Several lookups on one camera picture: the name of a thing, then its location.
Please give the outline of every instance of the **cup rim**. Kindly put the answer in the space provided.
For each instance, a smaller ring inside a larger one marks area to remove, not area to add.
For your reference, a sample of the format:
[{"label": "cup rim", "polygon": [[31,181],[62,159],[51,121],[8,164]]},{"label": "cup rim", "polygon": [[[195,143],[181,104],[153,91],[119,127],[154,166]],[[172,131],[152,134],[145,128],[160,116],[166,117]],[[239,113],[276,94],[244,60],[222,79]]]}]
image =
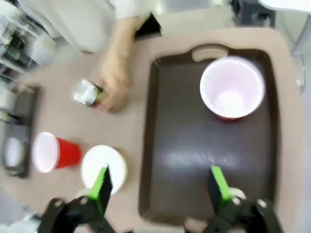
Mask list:
[{"label": "cup rim", "polygon": [[[247,69],[249,69],[253,74],[256,79],[256,82],[259,85],[259,92],[256,97],[256,101],[254,101],[254,104],[252,107],[249,107],[248,111],[245,111],[241,114],[236,114],[236,115],[228,115],[223,113],[222,111],[218,110],[216,107],[214,107],[214,104],[211,103],[211,101],[207,97],[207,93],[204,89],[204,81],[208,77],[208,73],[218,66],[221,63],[226,63],[226,62],[237,62],[240,65],[244,65]],[[264,85],[264,79],[262,73],[259,71],[259,69],[250,61],[238,57],[238,56],[228,56],[224,58],[217,59],[213,62],[211,62],[206,69],[204,70],[201,80],[200,80],[200,94],[201,98],[204,102],[204,104],[207,106],[208,109],[210,109],[213,113],[215,113],[218,116],[224,117],[224,118],[241,118],[244,116],[247,116],[251,114],[253,111],[255,111],[261,104],[263,98],[264,98],[264,93],[265,93],[265,85]]]},{"label": "cup rim", "polygon": [[[42,164],[40,164],[40,162],[39,162],[39,155],[37,155],[36,152],[35,152],[35,148],[36,148],[36,146],[37,146],[37,144],[38,144],[38,142],[39,142],[39,139],[40,139],[43,135],[48,135],[48,136],[50,136],[50,137],[54,140],[55,145],[57,146],[57,155],[56,155],[55,162],[54,162],[53,166],[50,166],[50,167],[48,167],[48,168],[43,168],[43,167],[42,167]],[[41,172],[43,172],[43,173],[48,173],[48,172],[50,172],[50,171],[55,170],[56,166],[58,165],[59,159],[60,159],[60,146],[59,146],[59,142],[58,142],[58,140],[57,140],[57,137],[54,136],[54,134],[52,134],[52,133],[50,133],[50,132],[41,132],[41,133],[39,133],[38,136],[36,137],[34,143],[33,143],[33,147],[32,147],[32,157],[33,157],[33,163],[34,163],[35,167],[36,167],[39,171],[41,171]]]}]

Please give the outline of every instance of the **can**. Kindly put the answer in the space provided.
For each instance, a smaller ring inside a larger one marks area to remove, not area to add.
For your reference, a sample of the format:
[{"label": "can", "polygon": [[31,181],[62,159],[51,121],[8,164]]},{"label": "can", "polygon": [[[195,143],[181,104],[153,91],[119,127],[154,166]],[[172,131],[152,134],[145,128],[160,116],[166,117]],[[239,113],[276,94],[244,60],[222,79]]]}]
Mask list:
[{"label": "can", "polygon": [[93,82],[82,79],[73,91],[73,99],[87,107],[95,107],[99,104],[99,95],[103,89],[98,87]]}]

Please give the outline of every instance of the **black tray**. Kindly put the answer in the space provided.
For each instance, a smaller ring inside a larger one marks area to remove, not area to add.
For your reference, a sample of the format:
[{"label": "black tray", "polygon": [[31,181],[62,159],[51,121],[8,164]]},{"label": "black tray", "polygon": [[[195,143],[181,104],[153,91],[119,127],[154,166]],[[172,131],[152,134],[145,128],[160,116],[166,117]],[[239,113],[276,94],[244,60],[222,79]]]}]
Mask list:
[{"label": "black tray", "polygon": [[207,192],[211,166],[220,166],[228,185],[248,199],[274,199],[279,109],[270,57],[255,49],[213,46],[253,62],[263,73],[266,95],[251,115],[220,120],[200,96],[201,75],[215,60],[193,60],[193,52],[204,47],[151,64],[138,207],[145,219],[179,225],[186,217],[213,216]]},{"label": "black tray", "polygon": [[[11,115],[18,117],[21,124],[7,124],[5,130],[4,143],[2,148],[2,166],[9,176],[26,178],[29,172],[29,162],[32,145],[32,129],[35,120],[36,105],[39,98],[40,88],[29,87],[27,91],[18,94],[13,112]],[[21,164],[8,166],[5,162],[4,153],[6,141],[10,137],[15,137],[24,145],[25,157]]]}]

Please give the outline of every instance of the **tray handle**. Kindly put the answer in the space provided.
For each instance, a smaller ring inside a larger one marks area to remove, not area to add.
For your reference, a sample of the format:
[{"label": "tray handle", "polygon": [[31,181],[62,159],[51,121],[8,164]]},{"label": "tray handle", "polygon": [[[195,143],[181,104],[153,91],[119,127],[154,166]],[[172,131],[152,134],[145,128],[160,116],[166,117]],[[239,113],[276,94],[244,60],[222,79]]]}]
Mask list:
[{"label": "tray handle", "polygon": [[201,62],[206,59],[218,59],[227,57],[229,48],[218,44],[199,45],[189,51],[195,62]]}]

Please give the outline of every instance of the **white plastic cup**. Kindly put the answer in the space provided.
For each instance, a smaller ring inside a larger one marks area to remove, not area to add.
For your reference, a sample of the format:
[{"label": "white plastic cup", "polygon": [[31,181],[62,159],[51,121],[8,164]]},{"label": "white plastic cup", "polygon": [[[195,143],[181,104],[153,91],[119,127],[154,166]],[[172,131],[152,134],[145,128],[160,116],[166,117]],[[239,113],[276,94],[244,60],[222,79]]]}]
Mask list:
[{"label": "white plastic cup", "polygon": [[219,118],[235,120],[260,106],[265,84],[253,63],[228,56],[207,66],[201,78],[200,93],[204,104]]}]

